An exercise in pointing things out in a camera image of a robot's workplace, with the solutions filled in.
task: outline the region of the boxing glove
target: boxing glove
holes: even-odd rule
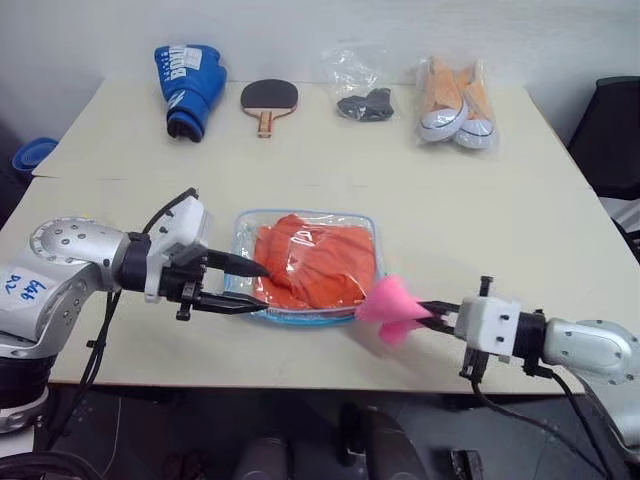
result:
[[[206,45],[180,45],[156,48],[154,57],[169,105],[167,133],[199,142],[227,80],[227,71],[218,65],[220,53]]]

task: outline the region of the pink fabric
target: pink fabric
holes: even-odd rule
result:
[[[356,318],[366,323],[382,323],[380,338],[388,345],[403,343],[409,333],[420,328],[417,318],[433,315],[418,305],[405,288],[402,278],[389,275],[378,282],[356,309]]]

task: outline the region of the white table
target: white table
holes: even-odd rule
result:
[[[379,182],[338,185],[328,194],[326,185],[251,181],[247,189],[202,176],[188,183],[36,179],[0,232],[0,261],[15,256],[31,231],[51,217],[84,215],[139,230],[169,198],[194,185],[216,218],[213,248],[228,248],[232,222],[245,209],[366,213],[379,227],[386,270],[400,273],[420,297],[456,302],[477,291],[480,275],[492,274],[493,292],[527,309],[543,307],[550,316],[572,320],[606,318],[640,332],[640,269],[588,188],[433,182],[390,192],[384,178]],[[221,284],[220,276],[208,281],[210,289]],[[469,391],[458,377],[463,343],[435,332],[423,329],[401,349],[388,350],[361,325],[283,329],[202,312],[184,323],[174,319],[177,307],[123,294],[97,382]],[[85,343],[95,338],[103,308],[104,295],[87,302],[52,381],[78,381],[89,354]],[[554,382],[526,377],[517,364],[492,360],[484,389],[559,391]]]
[[[396,86],[397,115],[358,123],[335,113],[324,86],[298,85],[298,109],[276,120],[269,140],[239,106],[244,84],[231,83],[209,117],[199,144],[166,133],[166,102],[157,83],[106,80],[36,175],[81,179],[208,179],[248,188],[267,182],[398,188],[511,184],[589,188],[553,130],[522,88],[492,92],[499,148],[470,152],[452,145],[419,148],[413,134],[414,96]]]

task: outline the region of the white wall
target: white wall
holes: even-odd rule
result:
[[[595,79],[640,73],[638,0],[0,0],[0,123],[61,137],[101,78],[155,78],[153,50],[207,43],[230,78],[320,81],[319,52],[382,43],[480,56],[568,140]]]

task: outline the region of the black office chair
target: black office chair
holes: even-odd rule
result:
[[[569,153],[599,197],[640,198],[640,77],[602,78]],[[616,227],[640,263],[640,230]]]

